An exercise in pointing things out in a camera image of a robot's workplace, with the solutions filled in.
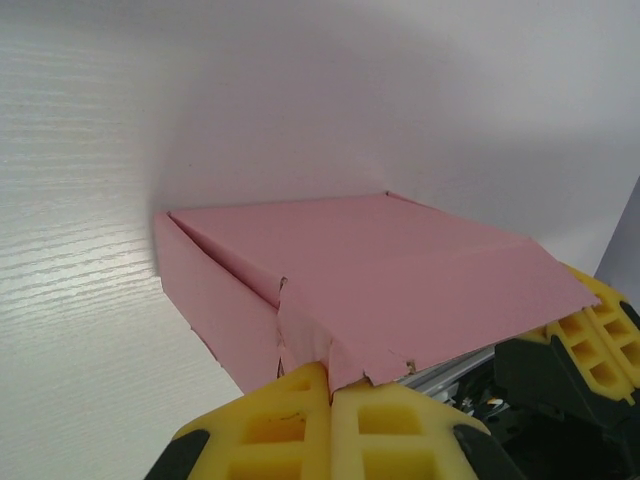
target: pink cardboard box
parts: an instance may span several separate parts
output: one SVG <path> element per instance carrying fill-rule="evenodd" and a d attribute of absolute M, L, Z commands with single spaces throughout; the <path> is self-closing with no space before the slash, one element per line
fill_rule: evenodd
<path fill-rule="evenodd" d="M 243 392 L 393 381 L 598 300 L 530 238 L 392 194 L 156 215 L 164 291 Z"/>

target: yellow foam pad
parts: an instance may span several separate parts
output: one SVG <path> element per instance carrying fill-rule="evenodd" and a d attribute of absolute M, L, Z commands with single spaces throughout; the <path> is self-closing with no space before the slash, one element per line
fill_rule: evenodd
<path fill-rule="evenodd" d="M 640 332 L 620 307 L 620 302 L 627 299 L 595 278 L 568 268 L 601 304 L 520 338 L 549 343 L 553 335 L 557 336 L 592 392 L 634 405 L 631 394 L 640 388 Z"/>
<path fill-rule="evenodd" d="M 464 413 L 397 384 L 367 385 L 334 394 L 332 480 L 475 480 L 453 435 Z"/>
<path fill-rule="evenodd" d="M 277 381 L 185 425 L 210 438 L 189 480 L 327 480 L 329 389 L 321 364 Z"/>

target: white wall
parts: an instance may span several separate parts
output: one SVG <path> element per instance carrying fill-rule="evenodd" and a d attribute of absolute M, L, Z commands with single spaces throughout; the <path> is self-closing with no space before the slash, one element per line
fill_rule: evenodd
<path fill-rule="evenodd" d="M 0 477 L 141 478 L 238 390 L 156 208 L 392 189 L 595 271 L 640 174 L 635 0 L 0 2 Z"/>

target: pink box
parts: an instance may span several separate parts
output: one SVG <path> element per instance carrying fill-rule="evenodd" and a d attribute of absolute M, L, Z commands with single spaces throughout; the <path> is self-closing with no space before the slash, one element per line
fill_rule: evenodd
<path fill-rule="evenodd" d="M 534 240 L 393 194 L 156 215 L 164 291 L 243 392 L 393 381 L 598 299 Z"/>

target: cardboard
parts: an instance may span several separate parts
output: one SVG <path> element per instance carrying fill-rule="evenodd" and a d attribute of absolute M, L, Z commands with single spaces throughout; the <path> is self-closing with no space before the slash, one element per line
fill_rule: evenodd
<path fill-rule="evenodd" d="M 155 219 L 164 291 L 245 393 L 393 381 L 598 299 L 530 238 L 390 194 Z"/>

